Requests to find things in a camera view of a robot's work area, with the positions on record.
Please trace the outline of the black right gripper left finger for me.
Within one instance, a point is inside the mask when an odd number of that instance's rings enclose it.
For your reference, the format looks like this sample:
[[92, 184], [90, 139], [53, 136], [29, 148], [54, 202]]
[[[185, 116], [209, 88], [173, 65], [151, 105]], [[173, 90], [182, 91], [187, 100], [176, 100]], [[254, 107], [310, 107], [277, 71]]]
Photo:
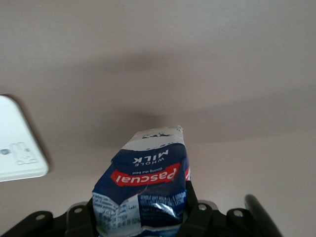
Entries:
[[96, 237], [96, 220], [92, 201], [73, 204], [64, 214], [54, 218], [54, 237]]

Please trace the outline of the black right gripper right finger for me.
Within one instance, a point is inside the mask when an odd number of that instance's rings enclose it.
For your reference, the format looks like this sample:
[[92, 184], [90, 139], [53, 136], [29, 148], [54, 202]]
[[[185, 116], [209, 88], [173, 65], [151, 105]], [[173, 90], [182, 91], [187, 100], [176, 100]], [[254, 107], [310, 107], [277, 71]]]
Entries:
[[191, 181], [186, 181], [187, 218], [181, 225], [179, 237], [226, 237], [226, 216], [207, 201], [198, 201]]

